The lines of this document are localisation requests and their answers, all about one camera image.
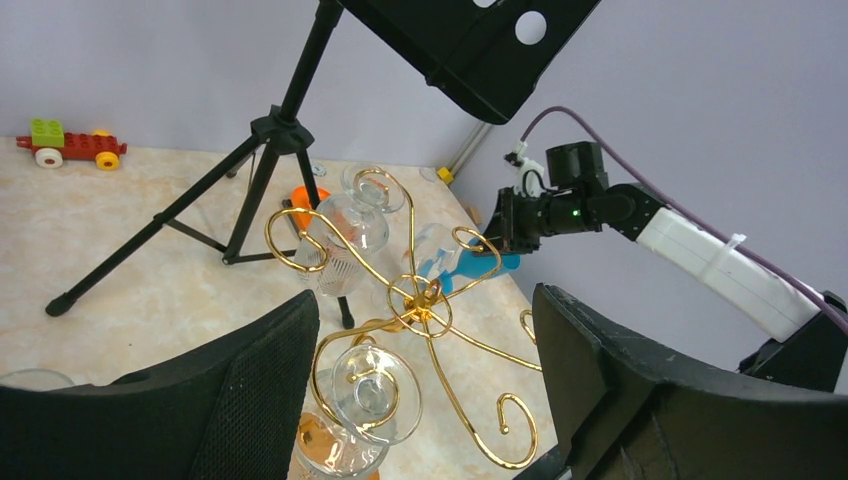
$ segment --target black panel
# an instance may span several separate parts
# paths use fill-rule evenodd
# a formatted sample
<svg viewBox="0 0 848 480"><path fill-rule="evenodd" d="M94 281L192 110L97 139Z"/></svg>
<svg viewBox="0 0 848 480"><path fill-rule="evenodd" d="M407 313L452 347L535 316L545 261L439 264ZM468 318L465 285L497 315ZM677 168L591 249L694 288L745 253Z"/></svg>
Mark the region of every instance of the black panel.
<svg viewBox="0 0 848 480"><path fill-rule="evenodd" d="M0 387L0 478L285 478L318 324L304 292L111 385Z"/></svg>
<svg viewBox="0 0 848 480"><path fill-rule="evenodd" d="M575 479L846 478L848 397L712 367L556 287L533 322Z"/></svg>
<svg viewBox="0 0 848 480"><path fill-rule="evenodd" d="M509 121L539 76L600 0L339 0L362 23L469 114ZM524 45L518 18L541 13L545 36Z"/></svg>

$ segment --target black tripod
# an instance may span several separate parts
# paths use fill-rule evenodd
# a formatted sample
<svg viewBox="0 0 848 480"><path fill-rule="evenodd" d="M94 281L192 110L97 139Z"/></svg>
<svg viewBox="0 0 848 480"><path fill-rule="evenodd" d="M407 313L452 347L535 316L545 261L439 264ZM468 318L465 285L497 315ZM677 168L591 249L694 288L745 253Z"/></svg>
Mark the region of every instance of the black tripod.
<svg viewBox="0 0 848 480"><path fill-rule="evenodd" d="M279 107L276 105L271 106L271 113L268 116L251 122L250 129L252 133L247 140L242 142L241 145L227 155L218 165L212 168L209 173L180 195L168 208L155 215L152 222L136 233L127 243L122 245L109 258L98 265L97 268L86 275L79 283L74 285L73 288L51 301L45 309L48 315L57 317L70 310L80 297L93 286L97 285L100 280L132 255L133 252L141 248L145 242L153 238L165 225L223 253L222 261L226 265L274 258L270 252L256 255L241 255L240 252L247 238L247 231L253 222L253 218L256 216L259 203L262 201L262 196L268 187L268 182L271 180L271 175L274 173L274 167L276 167L281 155L294 153L297 156L297 163L300 166L300 173L303 176L303 184L309 194L309 202L312 204L312 208L317 207L320 202L318 187L315 185L315 178L312 176L309 155L306 153L306 149L312 145L315 139L297 121L297 112L300 110L300 106L306 96L306 91L309 89L309 84L312 82L312 77L315 76L318 63L330 40L330 35L338 24L343 11L343 7L335 0L320 1L318 11L315 14L315 22L312 25L312 30L309 32L309 38L306 40L306 45L303 48L300 59L297 62L297 67L295 68L294 75L292 75L292 80L283 99L283 104ZM256 167L256 173L248 188L247 196L244 199L244 204L242 205L241 212L233 227L233 233L227 245L222 245L208 235L176 220L177 215L200 198L218 180L224 176L235 176L238 169L262 144L265 144L265 150ZM294 251L284 253L286 255L292 255ZM353 316L350 313L350 308L345 297L339 298L339 307L342 312L342 325L345 328L353 328Z"/></svg>

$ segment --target lego toy car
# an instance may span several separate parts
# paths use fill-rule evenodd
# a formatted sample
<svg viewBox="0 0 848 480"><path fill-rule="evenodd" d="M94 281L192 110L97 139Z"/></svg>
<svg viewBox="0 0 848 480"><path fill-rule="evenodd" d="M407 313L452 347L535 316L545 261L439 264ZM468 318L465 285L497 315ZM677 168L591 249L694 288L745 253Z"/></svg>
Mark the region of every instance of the lego toy car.
<svg viewBox="0 0 848 480"><path fill-rule="evenodd" d="M43 168L59 168L67 160L93 160L101 170L115 170L127 144L102 130L91 135L65 133L57 120L35 118L30 123L32 135L15 137L21 148L32 151L35 163Z"/></svg>

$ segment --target green lego brick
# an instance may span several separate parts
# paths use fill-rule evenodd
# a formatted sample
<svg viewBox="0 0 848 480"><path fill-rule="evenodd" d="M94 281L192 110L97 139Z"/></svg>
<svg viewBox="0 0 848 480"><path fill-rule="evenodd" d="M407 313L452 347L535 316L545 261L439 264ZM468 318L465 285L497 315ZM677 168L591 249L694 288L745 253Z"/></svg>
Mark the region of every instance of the green lego brick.
<svg viewBox="0 0 848 480"><path fill-rule="evenodd" d="M58 120L33 118L30 122L30 130L32 144L36 147L62 148L65 146L65 132Z"/></svg>

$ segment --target circular hole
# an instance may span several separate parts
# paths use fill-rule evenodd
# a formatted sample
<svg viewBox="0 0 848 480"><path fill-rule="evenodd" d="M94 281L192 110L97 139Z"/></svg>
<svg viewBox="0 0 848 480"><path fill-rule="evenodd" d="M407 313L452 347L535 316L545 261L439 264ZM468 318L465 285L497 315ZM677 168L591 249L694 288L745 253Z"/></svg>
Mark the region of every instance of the circular hole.
<svg viewBox="0 0 848 480"><path fill-rule="evenodd" d="M548 23L544 15L535 10L524 12L515 22L515 36L524 45L539 43L545 37L547 29Z"/></svg>

